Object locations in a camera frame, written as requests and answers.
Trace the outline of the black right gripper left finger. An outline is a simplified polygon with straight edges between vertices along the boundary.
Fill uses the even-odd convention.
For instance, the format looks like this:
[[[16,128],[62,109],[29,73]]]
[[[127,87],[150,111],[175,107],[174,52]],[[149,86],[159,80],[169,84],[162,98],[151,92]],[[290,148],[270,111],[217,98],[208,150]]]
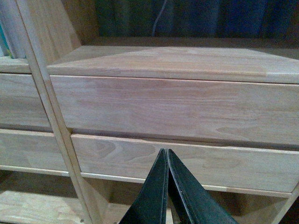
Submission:
[[[166,222],[169,165],[165,149],[161,149],[121,224],[164,224]]]

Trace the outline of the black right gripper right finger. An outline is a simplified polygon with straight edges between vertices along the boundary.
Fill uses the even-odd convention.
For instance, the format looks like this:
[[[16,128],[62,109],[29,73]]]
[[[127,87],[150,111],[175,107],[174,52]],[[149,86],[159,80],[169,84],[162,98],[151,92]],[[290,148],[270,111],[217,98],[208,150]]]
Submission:
[[[182,224],[237,223],[171,149],[167,149],[166,154],[169,165],[168,193]]]

